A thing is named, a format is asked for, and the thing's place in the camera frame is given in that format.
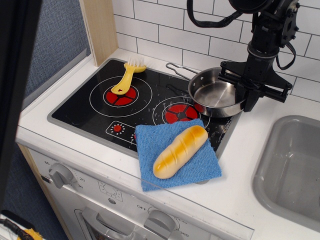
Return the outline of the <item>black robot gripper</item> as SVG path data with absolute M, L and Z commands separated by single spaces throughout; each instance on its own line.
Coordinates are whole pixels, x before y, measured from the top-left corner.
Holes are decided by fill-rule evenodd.
M 249 52 L 245 62 L 223 61 L 218 79 L 235 87 L 235 102 L 245 101 L 244 112 L 250 112 L 259 98 L 285 102 L 292 84 L 273 69 L 277 53 Z

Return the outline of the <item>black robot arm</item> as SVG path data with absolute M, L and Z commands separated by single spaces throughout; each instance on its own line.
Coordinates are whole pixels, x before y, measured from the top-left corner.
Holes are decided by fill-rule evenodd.
M 293 85 L 273 69 L 279 63 L 281 48 L 296 54 L 290 41 L 298 31 L 296 18 L 300 4 L 296 0 L 232 0 L 242 14 L 252 14 L 252 39 L 247 45 L 245 62 L 223 61 L 219 79 L 235 87 L 235 101 L 250 112 L 259 98 L 285 102 Z

